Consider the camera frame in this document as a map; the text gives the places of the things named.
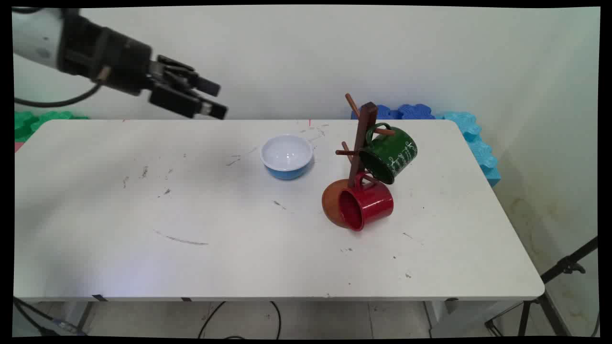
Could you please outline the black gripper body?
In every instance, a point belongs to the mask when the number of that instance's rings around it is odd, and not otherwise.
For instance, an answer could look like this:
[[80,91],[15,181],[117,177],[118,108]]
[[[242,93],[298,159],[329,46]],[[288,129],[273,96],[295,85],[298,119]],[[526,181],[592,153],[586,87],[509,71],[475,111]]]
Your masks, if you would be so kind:
[[165,91],[165,83],[151,74],[153,49],[109,27],[94,24],[78,12],[60,12],[61,29],[57,50],[59,71],[83,76],[132,96],[142,90]]

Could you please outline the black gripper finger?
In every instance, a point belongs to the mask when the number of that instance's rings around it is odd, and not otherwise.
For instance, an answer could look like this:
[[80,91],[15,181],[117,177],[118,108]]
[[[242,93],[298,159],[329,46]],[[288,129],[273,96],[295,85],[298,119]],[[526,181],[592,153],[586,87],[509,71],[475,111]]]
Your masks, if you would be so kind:
[[163,55],[157,56],[156,63],[161,67],[162,78],[210,96],[219,95],[221,85],[199,76],[193,67]]
[[224,105],[217,104],[201,96],[177,91],[167,85],[153,86],[149,102],[190,119],[193,119],[196,115],[205,115],[223,120],[228,111],[228,108]]

